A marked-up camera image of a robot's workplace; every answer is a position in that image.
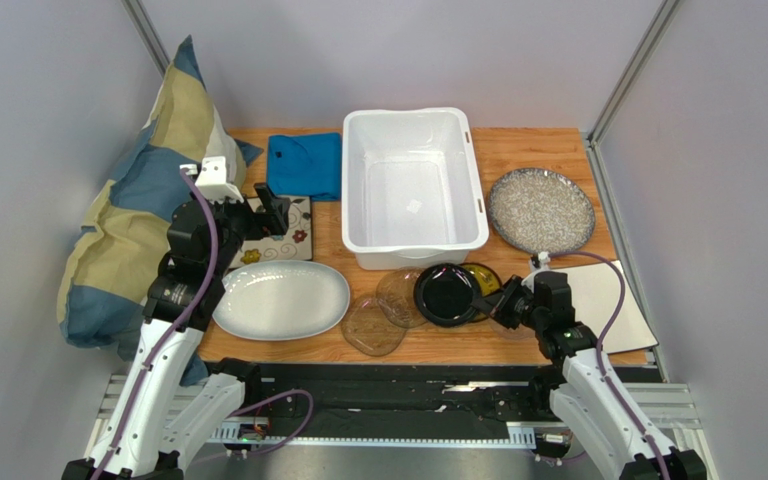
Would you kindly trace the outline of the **black round plate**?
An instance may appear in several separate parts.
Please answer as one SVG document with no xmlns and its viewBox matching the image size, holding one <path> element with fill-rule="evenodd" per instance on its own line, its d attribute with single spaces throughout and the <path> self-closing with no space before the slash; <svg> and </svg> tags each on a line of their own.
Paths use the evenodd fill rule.
<svg viewBox="0 0 768 480">
<path fill-rule="evenodd" d="M 479 311 L 473 301 L 481 296 L 475 277 L 464 267 L 443 263 L 424 269 L 413 287 L 413 301 L 428 322 L 456 328 L 474 321 Z"/>
</svg>

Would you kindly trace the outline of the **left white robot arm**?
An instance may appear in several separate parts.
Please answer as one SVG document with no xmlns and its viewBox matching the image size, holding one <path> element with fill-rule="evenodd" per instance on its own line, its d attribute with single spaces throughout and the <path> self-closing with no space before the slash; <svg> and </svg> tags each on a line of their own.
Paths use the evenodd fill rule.
<svg viewBox="0 0 768 480">
<path fill-rule="evenodd" d="M 171 401 L 225 287 L 222 279 L 247 240 L 282 236 L 291 202 L 265 183 L 253 208 L 233 186 L 194 187 L 167 231 L 169 250 L 150 285 L 130 372 L 106 430 L 91 453 L 69 462 L 65 479 L 181 479 L 212 432 L 260 385 L 254 363 L 225 358 L 173 420 Z"/>
</svg>

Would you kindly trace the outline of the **yellow patterned round plate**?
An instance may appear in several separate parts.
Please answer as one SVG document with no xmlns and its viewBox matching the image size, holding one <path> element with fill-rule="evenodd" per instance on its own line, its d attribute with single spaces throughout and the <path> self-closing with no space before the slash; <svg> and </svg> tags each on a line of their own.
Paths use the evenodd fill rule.
<svg viewBox="0 0 768 480">
<path fill-rule="evenodd" d="M 469 274 L 472 298 L 487 296 L 502 286 L 498 274 L 481 263 L 463 263 L 461 267 Z"/>
</svg>

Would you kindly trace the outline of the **clear amber square glass plate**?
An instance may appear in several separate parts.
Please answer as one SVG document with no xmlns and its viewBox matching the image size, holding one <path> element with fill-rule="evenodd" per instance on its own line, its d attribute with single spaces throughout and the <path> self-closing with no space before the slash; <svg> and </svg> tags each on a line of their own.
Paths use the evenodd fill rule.
<svg viewBox="0 0 768 480">
<path fill-rule="evenodd" d="M 359 296 L 340 322 L 343 338 L 359 352 L 383 357 L 395 351 L 407 330 L 394 325 L 373 294 Z"/>
</svg>

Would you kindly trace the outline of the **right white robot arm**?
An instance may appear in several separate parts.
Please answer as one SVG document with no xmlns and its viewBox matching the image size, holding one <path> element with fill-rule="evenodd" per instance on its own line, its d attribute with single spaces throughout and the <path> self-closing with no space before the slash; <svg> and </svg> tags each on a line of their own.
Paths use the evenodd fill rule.
<svg viewBox="0 0 768 480">
<path fill-rule="evenodd" d="M 535 379 L 538 405 L 572 431 L 604 478 L 707 478 L 700 455 L 656 427 L 611 368 L 598 337 L 577 320 L 566 274 L 513 276 L 472 305 L 506 328 L 534 332 L 551 362 Z"/>
</svg>

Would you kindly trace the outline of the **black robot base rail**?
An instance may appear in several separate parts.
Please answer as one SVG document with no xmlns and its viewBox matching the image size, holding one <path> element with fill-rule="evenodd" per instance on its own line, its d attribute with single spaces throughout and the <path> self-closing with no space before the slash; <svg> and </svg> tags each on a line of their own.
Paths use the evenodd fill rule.
<svg viewBox="0 0 768 480">
<path fill-rule="evenodd" d="M 507 423 L 558 426 L 538 405 L 539 366 L 263 363 L 244 403 L 301 395 L 259 408 L 268 431 L 329 439 L 501 440 Z"/>
</svg>

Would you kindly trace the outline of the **clear round glass plate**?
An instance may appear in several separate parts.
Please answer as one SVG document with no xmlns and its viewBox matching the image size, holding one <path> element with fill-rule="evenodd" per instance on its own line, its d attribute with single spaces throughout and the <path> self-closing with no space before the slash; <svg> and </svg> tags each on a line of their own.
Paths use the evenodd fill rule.
<svg viewBox="0 0 768 480">
<path fill-rule="evenodd" d="M 377 285 L 375 296 L 378 305 L 396 327 L 409 330 L 427 323 L 414 300 L 414 287 L 422 272 L 419 268 L 394 270 Z"/>
</svg>

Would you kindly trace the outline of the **white plastic bin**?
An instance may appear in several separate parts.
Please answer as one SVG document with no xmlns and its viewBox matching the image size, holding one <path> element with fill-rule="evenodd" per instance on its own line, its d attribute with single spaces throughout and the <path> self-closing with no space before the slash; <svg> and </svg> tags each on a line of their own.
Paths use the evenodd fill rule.
<svg viewBox="0 0 768 480">
<path fill-rule="evenodd" d="M 343 244 L 364 270 L 463 262 L 489 239 L 465 113 L 437 107 L 348 114 L 340 204 Z"/>
</svg>

